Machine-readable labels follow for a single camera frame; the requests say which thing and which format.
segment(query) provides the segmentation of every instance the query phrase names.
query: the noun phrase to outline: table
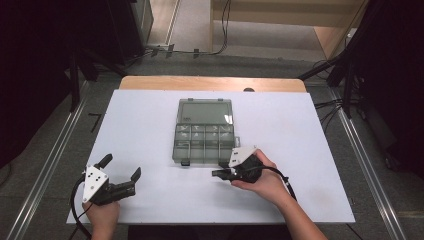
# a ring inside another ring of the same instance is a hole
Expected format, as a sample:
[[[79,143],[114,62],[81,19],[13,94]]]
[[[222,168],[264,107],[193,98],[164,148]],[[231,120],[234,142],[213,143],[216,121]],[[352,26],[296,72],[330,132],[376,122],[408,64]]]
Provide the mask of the table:
[[[210,42],[213,21],[221,20],[225,3],[211,0]],[[367,3],[368,0],[232,0],[230,21],[314,26],[327,59],[331,59],[350,29],[358,27]]]
[[[258,92],[242,92],[246,87]],[[121,200],[120,223],[284,222],[277,209],[266,200],[211,177],[211,171],[219,169],[217,165],[182,167],[173,162],[178,100],[188,97],[231,99],[235,131],[241,137],[241,145],[256,144],[276,162],[290,178],[300,205],[314,222],[355,221],[302,81],[133,76],[124,78],[120,90],[114,92],[88,160],[94,164],[112,153],[114,160],[104,169],[112,183],[128,181],[141,166],[136,196]],[[76,196],[77,201],[81,198],[82,187]],[[88,219],[84,216],[81,221],[88,222]],[[68,223],[73,222],[70,215]]]

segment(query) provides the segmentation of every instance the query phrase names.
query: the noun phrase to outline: finger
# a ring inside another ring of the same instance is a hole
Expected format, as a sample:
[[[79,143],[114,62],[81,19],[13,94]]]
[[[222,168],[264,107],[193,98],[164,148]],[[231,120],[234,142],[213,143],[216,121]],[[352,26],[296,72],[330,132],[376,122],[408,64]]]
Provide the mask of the finger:
[[[82,208],[84,208],[84,210],[86,210],[87,208],[89,208],[91,206],[91,204],[92,203],[90,201],[82,203]]]
[[[233,180],[231,181],[231,185],[233,185],[234,187],[238,187],[244,190],[250,190],[252,189],[252,184],[251,183],[247,183],[247,182],[243,182],[240,180]]]
[[[262,150],[257,149],[255,153],[256,153],[256,156],[259,158],[259,160],[261,160],[261,162],[265,166],[275,167],[275,163],[269,160],[269,158],[265,155],[265,153],[262,152]]]

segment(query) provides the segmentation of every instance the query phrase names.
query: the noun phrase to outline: human hand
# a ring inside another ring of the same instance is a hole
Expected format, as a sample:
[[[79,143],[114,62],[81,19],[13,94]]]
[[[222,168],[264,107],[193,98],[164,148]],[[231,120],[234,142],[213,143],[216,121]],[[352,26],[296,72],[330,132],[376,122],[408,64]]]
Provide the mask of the human hand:
[[[260,149],[256,150],[254,154],[265,166],[277,168],[277,165],[269,160]],[[255,183],[234,180],[231,185],[253,191],[274,204],[277,204],[281,197],[289,195],[280,175],[267,169],[262,170],[262,176]]]
[[[82,206],[93,226],[92,239],[112,239],[119,218],[119,203],[112,202],[107,205],[97,206],[87,202]]]

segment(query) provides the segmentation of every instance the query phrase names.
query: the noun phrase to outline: gray floor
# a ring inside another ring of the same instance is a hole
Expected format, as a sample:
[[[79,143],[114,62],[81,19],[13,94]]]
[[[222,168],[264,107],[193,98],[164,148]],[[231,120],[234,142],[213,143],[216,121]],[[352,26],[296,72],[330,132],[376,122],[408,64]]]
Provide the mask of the gray floor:
[[[287,61],[234,56],[201,56],[164,54],[145,57],[136,62],[128,72],[131,75],[194,75],[293,78],[309,70],[313,62]],[[69,196],[73,184],[83,170],[100,125],[91,132],[95,117],[89,113],[105,113],[111,94],[119,87],[120,77],[114,73],[102,73],[99,81],[90,83],[87,103],[81,117],[64,149],[46,192],[33,216],[24,239],[67,239],[74,226],[65,224],[69,213]],[[331,100],[327,87],[319,78],[306,82],[307,91],[314,102]],[[11,163],[9,179],[0,186],[0,237],[9,233],[25,197],[30,192],[38,174],[48,158],[56,138],[68,117],[70,99],[66,99],[40,128],[25,151]],[[325,115],[331,108],[318,111]],[[409,239],[422,239],[424,230],[424,181],[408,172],[393,172],[384,164],[382,155],[366,122],[353,117],[361,139],[366,146],[373,166],[391,199],[394,209],[402,213],[400,221]],[[327,140],[339,170],[342,183],[351,199],[356,223],[350,224],[363,239],[390,239],[368,184],[362,174],[350,141],[338,117],[327,130]],[[0,171],[0,180],[7,167]],[[319,225],[330,239],[359,239],[344,224]],[[225,239],[231,226],[198,226],[201,239]],[[126,226],[119,226],[115,239],[126,238]],[[74,239],[84,239],[78,233]]]

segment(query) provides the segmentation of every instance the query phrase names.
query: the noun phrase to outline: wrist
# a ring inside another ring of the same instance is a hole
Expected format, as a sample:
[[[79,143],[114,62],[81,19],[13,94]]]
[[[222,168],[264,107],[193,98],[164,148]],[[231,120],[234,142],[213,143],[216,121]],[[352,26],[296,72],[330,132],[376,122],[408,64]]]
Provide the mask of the wrist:
[[[115,228],[93,227],[92,240],[112,240]]]

